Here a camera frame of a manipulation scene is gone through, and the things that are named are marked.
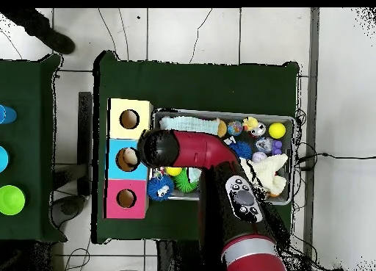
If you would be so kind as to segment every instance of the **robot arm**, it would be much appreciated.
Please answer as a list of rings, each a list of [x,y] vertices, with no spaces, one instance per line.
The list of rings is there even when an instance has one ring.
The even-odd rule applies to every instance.
[[[199,226],[203,259],[210,271],[286,271],[268,232],[258,192],[236,154],[217,136],[144,132],[137,150],[148,167],[199,167]]]

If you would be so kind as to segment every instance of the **yellow ball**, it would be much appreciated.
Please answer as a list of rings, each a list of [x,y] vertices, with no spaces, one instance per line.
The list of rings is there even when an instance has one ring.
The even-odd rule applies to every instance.
[[[170,176],[177,176],[183,170],[182,167],[165,167],[166,173]]]
[[[275,122],[269,126],[269,135],[278,140],[286,133],[286,127],[282,123]]]

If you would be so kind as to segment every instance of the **pink box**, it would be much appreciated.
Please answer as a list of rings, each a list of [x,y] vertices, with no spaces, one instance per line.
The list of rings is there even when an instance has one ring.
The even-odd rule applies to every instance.
[[[115,219],[143,219],[148,208],[146,196],[147,181],[128,179],[109,179],[106,198],[106,215],[104,218]],[[129,189],[136,195],[134,205],[123,208],[117,202],[118,193],[124,189]]]

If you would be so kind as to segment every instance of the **colored box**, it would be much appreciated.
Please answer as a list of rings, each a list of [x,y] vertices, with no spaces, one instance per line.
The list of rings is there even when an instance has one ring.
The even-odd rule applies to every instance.
[[[121,170],[116,164],[116,156],[119,150],[123,148],[133,148],[137,150],[136,140],[109,140],[109,169],[108,179],[131,179],[131,180],[146,180],[148,178],[148,168],[139,163],[136,170],[125,172]]]
[[[110,98],[107,109],[110,111],[109,138],[138,140],[143,130],[150,128],[153,106],[149,101]],[[125,129],[120,124],[120,116],[126,110],[133,110],[138,114],[139,123],[134,129]]]
[[[148,209],[149,198],[146,195],[147,181],[108,180],[107,194],[105,195],[106,215],[112,219],[143,219]],[[136,195],[136,201],[130,208],[123,208],[118,204],[118,193],[129,189]]]

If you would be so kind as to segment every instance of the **blue cup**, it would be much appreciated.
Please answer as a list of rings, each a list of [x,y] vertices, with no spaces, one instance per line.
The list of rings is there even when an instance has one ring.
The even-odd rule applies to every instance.
[[[7,151],[0,146],[0,173],[5,170],[9,163],[9,155]]]
[[[0,105],[0,124],[14,122],[17,118],[17,112],[8,106]]]

